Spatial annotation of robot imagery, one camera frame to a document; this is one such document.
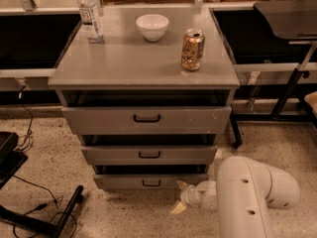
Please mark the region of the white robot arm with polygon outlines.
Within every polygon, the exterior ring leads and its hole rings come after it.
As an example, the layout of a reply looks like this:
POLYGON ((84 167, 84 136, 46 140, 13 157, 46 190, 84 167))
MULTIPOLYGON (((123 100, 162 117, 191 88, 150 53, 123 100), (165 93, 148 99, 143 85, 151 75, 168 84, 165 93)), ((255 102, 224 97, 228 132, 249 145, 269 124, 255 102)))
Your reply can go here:
POLYGON ((173 214, 188 206, 218 212, 220 238, 274 238, 268 211, 288 209, 300 199, 300 187, 288 172, 246 157, 230 157, 217 179, 197 185, 178 183, 173 214))

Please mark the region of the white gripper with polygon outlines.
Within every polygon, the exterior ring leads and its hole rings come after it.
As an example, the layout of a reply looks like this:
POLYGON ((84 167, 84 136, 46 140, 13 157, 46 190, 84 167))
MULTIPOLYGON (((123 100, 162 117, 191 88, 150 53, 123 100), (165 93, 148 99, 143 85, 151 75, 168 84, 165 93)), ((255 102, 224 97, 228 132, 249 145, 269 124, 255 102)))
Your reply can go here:
POLYGON ((201 207, 204 210, 213 211, 217 209, 217 191, 216 182, 205 180, 198 185, 188 184, 183 180, 178 180, 180 188, 180 197, 174 204, 171 214, 182 213, 186 206, 201 207))

